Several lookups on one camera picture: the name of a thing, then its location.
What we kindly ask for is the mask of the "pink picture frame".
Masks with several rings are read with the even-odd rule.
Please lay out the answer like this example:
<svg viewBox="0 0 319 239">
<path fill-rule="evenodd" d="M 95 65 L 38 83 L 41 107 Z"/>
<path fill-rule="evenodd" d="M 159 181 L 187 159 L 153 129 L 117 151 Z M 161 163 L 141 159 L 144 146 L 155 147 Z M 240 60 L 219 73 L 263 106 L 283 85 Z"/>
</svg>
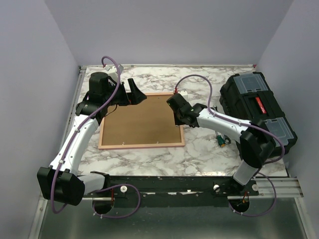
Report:
<svg viewBox="0 0 319 239">
<path fill-rule="evenodd" d="M 166 103 L 173 93 L 147 93 L 138 105 L 117 107 L 100 125 L 100 150 L 184 147 L 184 130 L 176 126 Z"/>
</svg>

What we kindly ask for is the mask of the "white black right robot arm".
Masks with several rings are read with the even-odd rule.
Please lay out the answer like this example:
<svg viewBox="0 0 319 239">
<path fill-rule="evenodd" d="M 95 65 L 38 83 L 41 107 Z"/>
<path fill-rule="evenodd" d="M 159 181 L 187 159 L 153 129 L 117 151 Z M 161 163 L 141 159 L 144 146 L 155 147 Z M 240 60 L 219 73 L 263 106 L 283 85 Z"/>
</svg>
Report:
<svg viewBox="0 0 319 239">
<path fill-rule="evenodd" d="M 230 117 L 199 103 L 192 106 L 179 93 L 166 102 L 173 111 L 176 125 L 211 129 L 240 144 L 242 162 L 232 176 L 229 189 L 235 195 L 245 192 L 247 183 L 262 168 L 276 146 L 273 137 L 265 129 L 264 122 Z"/>
</svg>

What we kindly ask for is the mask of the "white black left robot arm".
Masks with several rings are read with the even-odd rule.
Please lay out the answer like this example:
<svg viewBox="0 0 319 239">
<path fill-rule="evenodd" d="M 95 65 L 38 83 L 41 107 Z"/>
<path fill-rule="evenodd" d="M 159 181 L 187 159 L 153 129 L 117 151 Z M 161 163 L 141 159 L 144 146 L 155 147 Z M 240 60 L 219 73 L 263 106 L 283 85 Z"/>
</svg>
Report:
<svg viewBox="0 0 319 239">
<path fill-rule="evenodd" d="M 130 91 L 126 92 L 116 73 L 91 74 L 89 90 L 76 105 L 70 134 L 50 165 L 38 170 L 37 179 L 45 199 L 76 206 L 89 193 L 95 192 L 100 197 L 110 193 L 111 185 L 103 174 L 80 176 L 78 168 L 91 137 L 108 113 L 108 107 L 137 105 L 147 99 L 132 78 L 128 83 Z"/>
</svg>

